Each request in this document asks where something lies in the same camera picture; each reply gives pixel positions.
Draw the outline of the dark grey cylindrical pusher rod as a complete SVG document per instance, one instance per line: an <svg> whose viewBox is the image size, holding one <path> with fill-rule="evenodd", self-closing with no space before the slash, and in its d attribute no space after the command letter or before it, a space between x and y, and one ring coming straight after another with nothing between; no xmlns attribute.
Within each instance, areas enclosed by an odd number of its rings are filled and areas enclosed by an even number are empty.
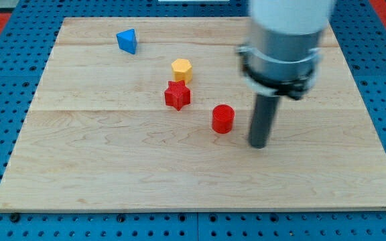
<svg viewBox="0 0 386 241"><path fill-rule="evenodd" d="M279 97L256 95L248 136L250 146L262 149L267 145L278 104Z"/></svg>

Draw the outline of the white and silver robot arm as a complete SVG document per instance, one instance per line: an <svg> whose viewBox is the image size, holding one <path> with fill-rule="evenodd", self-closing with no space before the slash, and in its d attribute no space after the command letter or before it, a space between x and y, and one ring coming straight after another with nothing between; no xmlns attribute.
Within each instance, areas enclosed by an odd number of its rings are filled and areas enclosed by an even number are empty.
<svg viewBox="0 0 386 241"><path fill-rule="evenodd" d="M335 0L252 0L245 43L237 46L241 72L256 93L250 146L267 144L279 99L300 100L316 83L320 38Z"/></svg>

